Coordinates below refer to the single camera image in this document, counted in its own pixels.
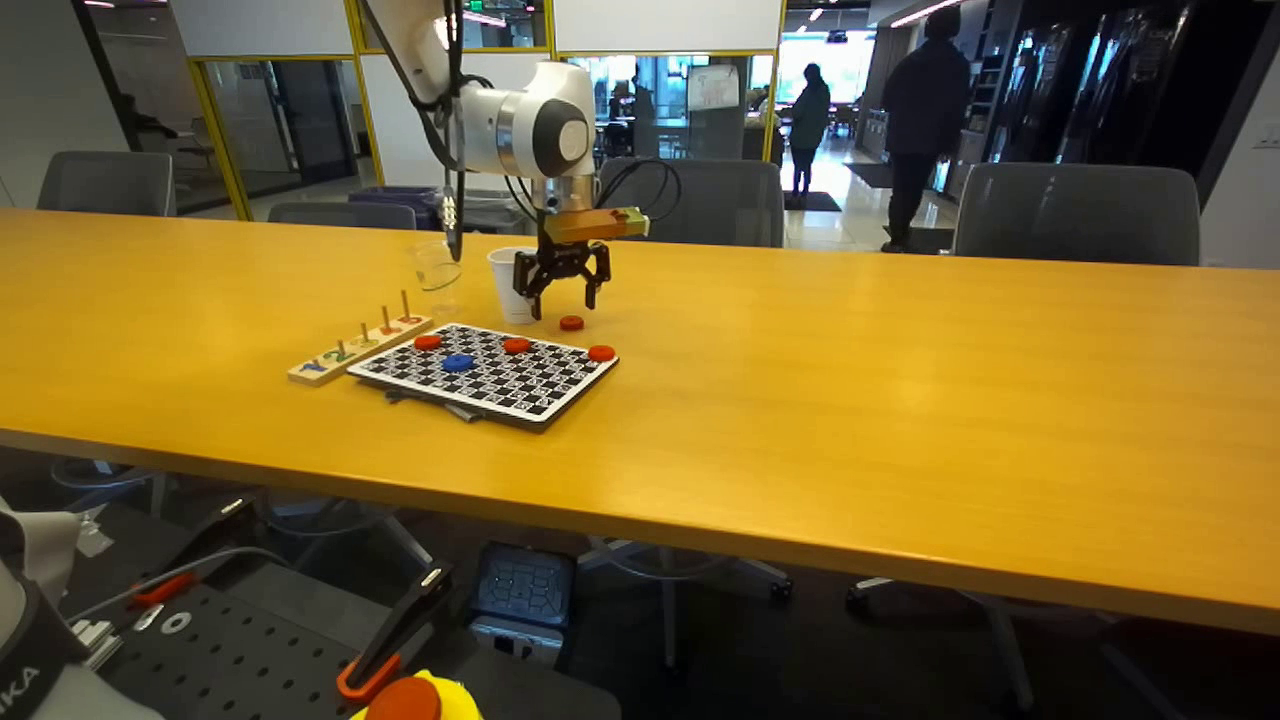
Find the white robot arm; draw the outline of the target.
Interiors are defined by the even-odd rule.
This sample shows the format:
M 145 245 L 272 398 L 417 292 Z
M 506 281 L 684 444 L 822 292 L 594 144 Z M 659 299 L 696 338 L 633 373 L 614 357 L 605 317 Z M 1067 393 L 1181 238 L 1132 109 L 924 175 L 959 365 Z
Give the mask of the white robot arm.
M 559 227 L 590 207 L 594 101 L 588 78 L 548 60 L 521 91 L 497 90 L 462 68 L 462 0 L 358 4 L 425 124 L 428 147 L 443 165 L 449 255 L 462 255 L 462 183 L 473 172 L 540 181 L 550 204 L 533 211 L 537 248 L 514 255 L 506 289 L 540 304 L 557 281 L 580 281 L 583 304 L 594 304 L 613 281 L 607 248 L 594 234 L 570 238 Z

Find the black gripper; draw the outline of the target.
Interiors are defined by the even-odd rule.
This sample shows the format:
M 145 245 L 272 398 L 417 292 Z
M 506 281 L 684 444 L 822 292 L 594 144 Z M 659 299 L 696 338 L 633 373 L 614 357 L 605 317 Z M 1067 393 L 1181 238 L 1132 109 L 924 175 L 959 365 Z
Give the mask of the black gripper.
M 545 322 L 545 289 L 569 277 L 583 281 L 583 309 L 590 311 L 598 289 L 613 281 L 607 248 L 598 239 L 574 239 L 537 245 L 533 253 L 514 255 L 514 292 L 533 296 L 533 322 Z

